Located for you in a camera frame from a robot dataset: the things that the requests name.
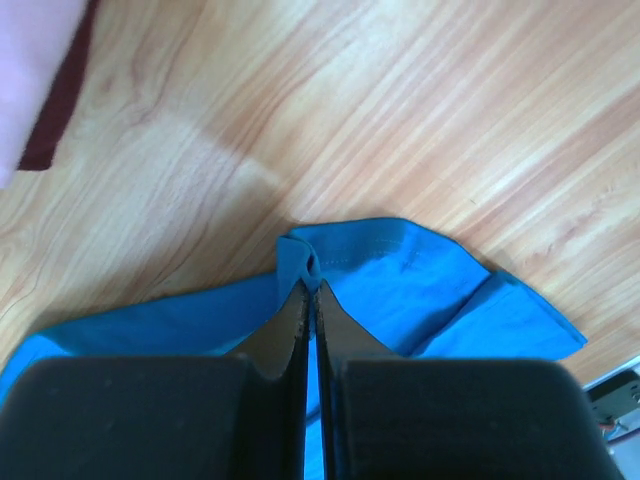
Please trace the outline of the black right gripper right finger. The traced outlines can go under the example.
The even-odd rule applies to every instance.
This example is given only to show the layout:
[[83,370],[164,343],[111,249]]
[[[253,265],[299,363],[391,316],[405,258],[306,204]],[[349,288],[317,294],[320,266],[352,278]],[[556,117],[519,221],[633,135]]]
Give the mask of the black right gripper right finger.
[[322,284],[314,299],[329,479],[617,479],[584,392],[539,360],[395,354]]

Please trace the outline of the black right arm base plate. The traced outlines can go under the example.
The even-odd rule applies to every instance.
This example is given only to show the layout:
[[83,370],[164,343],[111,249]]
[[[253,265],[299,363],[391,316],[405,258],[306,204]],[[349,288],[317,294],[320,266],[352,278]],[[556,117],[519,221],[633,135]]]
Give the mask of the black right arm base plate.
[[591,411],[607,440],[629,429],[621,419],[639,409],[639,374],[624,370],[601,381],[587,390]]

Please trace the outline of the blue t shirt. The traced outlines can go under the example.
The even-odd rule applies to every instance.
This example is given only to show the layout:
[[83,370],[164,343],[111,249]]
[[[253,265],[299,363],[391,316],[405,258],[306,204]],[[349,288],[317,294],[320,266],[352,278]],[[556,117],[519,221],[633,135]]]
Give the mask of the blue t shirt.
[[264,326],[291,290],[309,294],[304,471],[329,479],[316,348],[322,284],[395,354],[422,360],[539,360],[560,366],[584,337],[513,276],[492,272],[456,242],[400,219],[300,227],[277,243],[274,272],[202,293],[74,320],[30,335],[1,375],[12,387],[48,359],[223,356]]

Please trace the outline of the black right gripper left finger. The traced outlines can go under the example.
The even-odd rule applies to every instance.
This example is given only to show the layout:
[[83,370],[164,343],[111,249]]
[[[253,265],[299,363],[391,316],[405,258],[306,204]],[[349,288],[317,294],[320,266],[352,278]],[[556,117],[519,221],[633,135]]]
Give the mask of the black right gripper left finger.
[[309,294],[213,357],[58,358],[1,411],[5,479],[299,479]]

